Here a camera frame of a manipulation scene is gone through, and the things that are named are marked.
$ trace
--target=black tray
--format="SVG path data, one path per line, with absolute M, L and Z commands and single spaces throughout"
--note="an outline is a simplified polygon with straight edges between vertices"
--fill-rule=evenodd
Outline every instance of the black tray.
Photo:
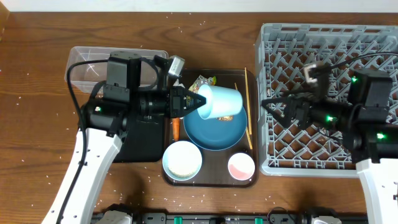
M 246 103 L 246 84 L 244 79 L 244 70 L 184 70 L 182 72 L 182 78 L 180 79 L 180 83 L 183 83 L 186 88 L 189 88 L 193 82 L 202 75 L 205 78 L 215 76 L 217 78 L 216 85 L 233 88 L 235 89 L 234 83 L 236 83 L 239 92 L 242 94 L 244 108 L 247 110 Z M 211 151 L 207 149 L 202 149 L 199 147 L 202 156 L 203 156 L 203 164 L 199 171 L 199 173 L 194 176 L 194 178 L 186 181 L 177 181 L 171 179 L 164 171 L 163 178 L 164 180 L 173 186 L 196 186 L 196 187 L 250 187 L 252 186 L 257 178 L 258 178 L 258 150 L 257 150 L 257 117 L 258 117 L 258 105 L 257 105 L 257 85 L 256 79 L 253 74 L 248 72 L 248 87 L 249 87 L 249 95 L 250 95 L 250 106 L 251 106 L 251 125 L 252 125 L 252 135 L 251 142 L 253 145 L 253 150 L 250 150 L 248 138 L 246 137 L 246 133 L 243 138 L 235 144 L 233 147 L 221 150 L 221 151 Z M 173 131 L 170 122 L 167 122 L 169 126 L 166 136 L 166 145 L 169 146 L 174 141 Z M 190 141 L 187 133 L 185 132 L 183 126 L 183 120 L 180 123 L 180 141 L 187 140 Z M 245 152 L 249 156 L 251 156 L 256 165 L 256 171 L 254 175 L 249 180 L 235 180 L 232 178 L 228 172 L 228 160 L 229 158 L 237 153 L 237 152 Z

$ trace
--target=blue plate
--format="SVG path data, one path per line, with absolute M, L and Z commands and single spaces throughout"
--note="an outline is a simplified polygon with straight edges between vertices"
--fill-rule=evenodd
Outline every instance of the blue plate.
M 234 146 L 243 137 L 247 123 L 248 118 L 244 108 L 234 115 L 232 121 L 202 119 L 198 110 L 184 117 L 185 132 L 191 141 L 209 150 L 223 150 Z

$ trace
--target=carrot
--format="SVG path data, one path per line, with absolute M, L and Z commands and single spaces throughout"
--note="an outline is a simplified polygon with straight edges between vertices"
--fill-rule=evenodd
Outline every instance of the carrot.
M 173 118 L 173 138 L 174 142 L 180 139 L 180 118 Z

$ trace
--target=white wall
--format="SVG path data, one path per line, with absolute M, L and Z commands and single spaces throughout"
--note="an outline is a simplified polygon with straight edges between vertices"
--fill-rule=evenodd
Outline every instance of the white wall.
M 398 0 L 0 0 L 17 11 L 398 12 Z

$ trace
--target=wooden table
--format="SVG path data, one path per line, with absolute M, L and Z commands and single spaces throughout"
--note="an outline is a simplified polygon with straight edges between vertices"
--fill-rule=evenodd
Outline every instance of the wooden table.
M 397 14 L 12 13 L 0 43 L 0 222 L 40 223 L 58 192 L 78 122 L 63 79 L 72 47 L 159 49 L 183 57 L 187 68 L 254 72 L 253 43 L 263 23 L 397 21 Z M 80 103 L 87 98 L 78 95 Z M 113 164 L 95 211 L 123 202 L 174 213 L 265 214 L 275 206 L 315 205 L 366 212 L 358 179 L 261 174 L 250 189 L 171 187 L 159 176 L 161 167 Z

